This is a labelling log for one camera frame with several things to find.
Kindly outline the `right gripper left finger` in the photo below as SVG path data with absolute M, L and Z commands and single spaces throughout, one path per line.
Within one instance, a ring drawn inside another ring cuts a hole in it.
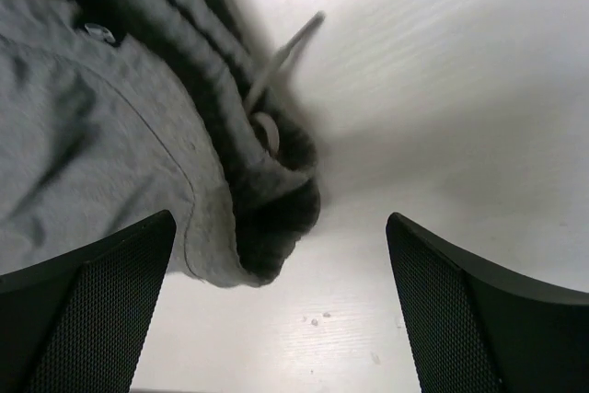
M 129 391 L 175 235 L 161 211 L 2 275 L 2 391 Z

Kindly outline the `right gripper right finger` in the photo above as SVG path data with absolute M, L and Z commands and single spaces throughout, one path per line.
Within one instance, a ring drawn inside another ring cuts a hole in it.
M 585 392 L 588 295 L 455 246 L 399 213 L 387 244 L 423 392 Z

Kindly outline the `grey shorts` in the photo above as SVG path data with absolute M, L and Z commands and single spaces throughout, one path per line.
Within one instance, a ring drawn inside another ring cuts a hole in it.
M 169 269 L 271 283 L 318 220 L 317 150 L 223 0 L 1 0 L 1 270 L 156 212 Z

